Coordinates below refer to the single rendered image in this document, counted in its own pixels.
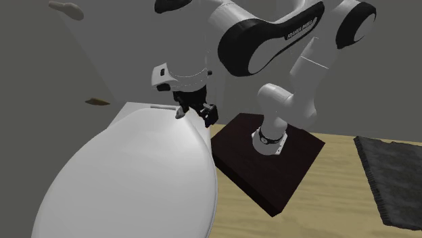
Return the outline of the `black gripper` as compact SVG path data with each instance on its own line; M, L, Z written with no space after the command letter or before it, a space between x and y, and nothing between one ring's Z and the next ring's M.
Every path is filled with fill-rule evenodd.
M197 113L204 120L204 125L209 128L218 120L218 109L214 104L206 103L207 87L196 91L173 91L173 98L179 103L178 111L181 114L186 114L189 111L189 105L198 105Z

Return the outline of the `white toilet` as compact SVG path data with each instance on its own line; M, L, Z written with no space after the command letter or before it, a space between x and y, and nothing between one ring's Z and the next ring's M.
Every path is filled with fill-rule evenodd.
M141 108L82 146L55 177L30 238L209 238L218 183L194 110Z

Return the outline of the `dark brown robot stand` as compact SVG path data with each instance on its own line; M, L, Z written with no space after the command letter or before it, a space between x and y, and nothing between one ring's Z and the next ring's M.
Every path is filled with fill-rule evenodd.
M240 113L211 139L216 167L269 216L280 214L325 143L294 126L279 155L264 156L252 145L260 114Z

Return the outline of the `flat beige piece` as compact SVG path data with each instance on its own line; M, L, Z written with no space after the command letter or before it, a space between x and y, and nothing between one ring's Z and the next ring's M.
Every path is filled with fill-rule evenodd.
M94 97L86 100L85 103L88 103L90 105L99 105L99 106L109 105L110 104L109 102L107 102L105 100L94 98Z

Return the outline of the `dark grey floor mat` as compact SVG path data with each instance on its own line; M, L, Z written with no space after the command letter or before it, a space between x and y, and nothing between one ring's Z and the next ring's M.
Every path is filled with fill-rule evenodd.
M361 136L354 144L382 223L422 231L422 145Z

